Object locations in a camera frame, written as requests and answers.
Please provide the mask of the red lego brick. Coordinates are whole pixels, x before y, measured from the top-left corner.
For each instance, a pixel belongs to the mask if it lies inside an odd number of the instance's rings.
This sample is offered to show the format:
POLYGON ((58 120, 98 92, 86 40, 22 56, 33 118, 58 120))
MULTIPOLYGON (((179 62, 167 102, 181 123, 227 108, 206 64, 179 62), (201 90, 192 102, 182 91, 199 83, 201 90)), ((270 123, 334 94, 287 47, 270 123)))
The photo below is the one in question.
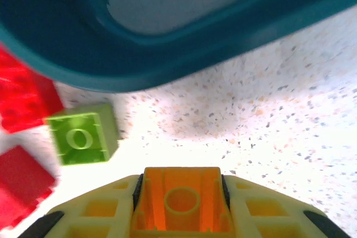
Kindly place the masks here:
POLYGON ((64 109, 52 80, 34 72, 0 44, 0 126, 17 133, 64 109))
POLYGON ((14 228, 53 193, 57 179, 23 147, 0 155, 0 231, 14 228))

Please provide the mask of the yellow lego brick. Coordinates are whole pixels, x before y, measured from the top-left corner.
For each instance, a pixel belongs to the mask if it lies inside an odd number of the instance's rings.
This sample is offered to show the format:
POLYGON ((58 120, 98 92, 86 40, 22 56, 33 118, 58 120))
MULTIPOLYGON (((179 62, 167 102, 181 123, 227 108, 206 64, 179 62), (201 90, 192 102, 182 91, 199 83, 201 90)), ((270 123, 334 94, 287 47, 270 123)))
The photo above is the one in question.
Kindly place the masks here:
POLYGON ((131 238, 235 238, 218 167, 150 167, 134 193, 131 238))

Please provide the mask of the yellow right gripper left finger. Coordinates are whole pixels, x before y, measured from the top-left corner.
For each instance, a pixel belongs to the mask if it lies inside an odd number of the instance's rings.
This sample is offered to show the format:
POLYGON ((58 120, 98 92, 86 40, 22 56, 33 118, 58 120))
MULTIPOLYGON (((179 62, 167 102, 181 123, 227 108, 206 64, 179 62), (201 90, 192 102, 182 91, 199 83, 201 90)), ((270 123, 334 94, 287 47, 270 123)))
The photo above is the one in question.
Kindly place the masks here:
POLYGON ((66 201, 17 238, 130 238, 142 181, 131 175, 66 201))

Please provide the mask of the green lego brick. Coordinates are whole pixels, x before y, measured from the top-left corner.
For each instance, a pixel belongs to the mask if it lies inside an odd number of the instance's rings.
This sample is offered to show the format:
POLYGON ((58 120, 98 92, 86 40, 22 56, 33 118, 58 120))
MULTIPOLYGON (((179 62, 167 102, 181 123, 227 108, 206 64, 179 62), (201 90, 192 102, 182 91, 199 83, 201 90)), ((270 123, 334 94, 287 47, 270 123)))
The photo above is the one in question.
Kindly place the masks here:
POLYGON ((119 130, 109 103, 64 109, 45 123, 63 166, 107 162, 119 147, 119 130))

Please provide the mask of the teal plastic container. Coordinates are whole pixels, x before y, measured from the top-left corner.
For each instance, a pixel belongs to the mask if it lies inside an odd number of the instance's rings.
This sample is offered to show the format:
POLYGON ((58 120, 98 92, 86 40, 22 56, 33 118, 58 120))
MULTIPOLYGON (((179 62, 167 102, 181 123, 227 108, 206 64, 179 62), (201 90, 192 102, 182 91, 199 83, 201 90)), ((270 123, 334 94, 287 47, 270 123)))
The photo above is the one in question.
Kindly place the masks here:
POLYGON ((0 0, 0 41, 77 88, 152 88, 275 41, 357 0, 0 0))

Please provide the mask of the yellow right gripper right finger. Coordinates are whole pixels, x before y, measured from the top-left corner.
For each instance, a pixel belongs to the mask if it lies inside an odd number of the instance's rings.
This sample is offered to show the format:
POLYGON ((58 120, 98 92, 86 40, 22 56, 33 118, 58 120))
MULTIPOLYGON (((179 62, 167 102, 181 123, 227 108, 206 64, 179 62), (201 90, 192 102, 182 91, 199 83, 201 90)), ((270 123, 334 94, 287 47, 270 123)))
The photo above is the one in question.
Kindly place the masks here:
POLYGON ((308 203, 236 176, 222 179, 235 238, 351 238, 308 203))

